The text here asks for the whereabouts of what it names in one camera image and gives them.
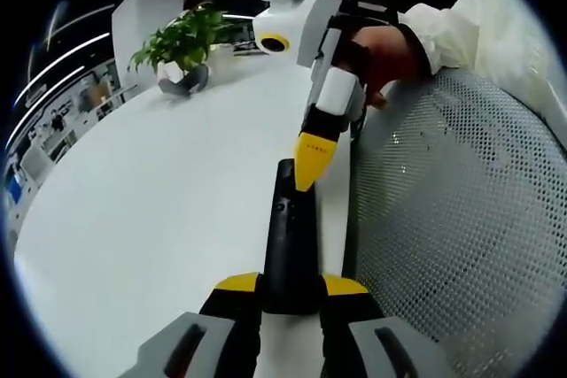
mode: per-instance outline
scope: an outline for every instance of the green leaves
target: green leaves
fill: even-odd
[[[136,71],[141,64],[149,64],[154,72],[159,62],[175,61],[184,71],[203,64],[211,44],[226,39],[227,30],[233,27],[224,20],[223,13],[216,11],[210,2],[185,11],[144,42],[142,49],[132,55],[130,64],[135,65]]]

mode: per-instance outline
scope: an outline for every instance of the person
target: person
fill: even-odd
[[[51,110],[51,127],[53,130],[58,132],[62,132],[65,128],[63,117],[61,117],[61,114],[58,114],[55,110]]]
[[[390,81],[468,67],[538,114],[567,147],[567,79],[546,30],[523,0],[457,0],[451,9],[417,4],[398,26],[365,27],[367,102],[387,105]]]

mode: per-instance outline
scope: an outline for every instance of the gray plant pot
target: gray plant pot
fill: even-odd
[[[200,92],[206,87],[209,80],[209,68],[205,64],[196,66],[189,71],[177,83],[173,83],[169,79],[158,81],[158,86],[164,93],[171,93],[178,96],[190,96],[193,93]]]

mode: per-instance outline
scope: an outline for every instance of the yellow tip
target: yellow tip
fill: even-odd
[[[364,286],[352,279],[334,276],[332,274],[322,274],[327,287],[327,294],[330,296],[345,296],[348,294],[364,294],[369,292]]]
[[[256,290],[256,281],[258,281],[257,272],[251,274],[236,274],[219,282],[215,288],[225,289],[227,291],[254,292]]]
[[[320,136],[300,133],[295,146],[295,189],[307,192],[329,165],[337,143]]]

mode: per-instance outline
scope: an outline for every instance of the potted plant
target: potted plant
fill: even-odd
[[[233,27],[222,15],[223,12],[215,10],[209,2],[184,11],[144,42],[142,49],[132,56],[130,66],[133,64],[137,71],[141,64],[148,64],[158,77],[168,74],[167,71],[160,73],[160,69],[171,70],[173,67],[182,75],[175,82],[178,89],[173,91],[189,93],[189,89],[201,90],[208,80],[205,62],[211,53],[211,46],[226,42]],[[172,84],[171,81],[159,81],[166,91],[172,91]]]

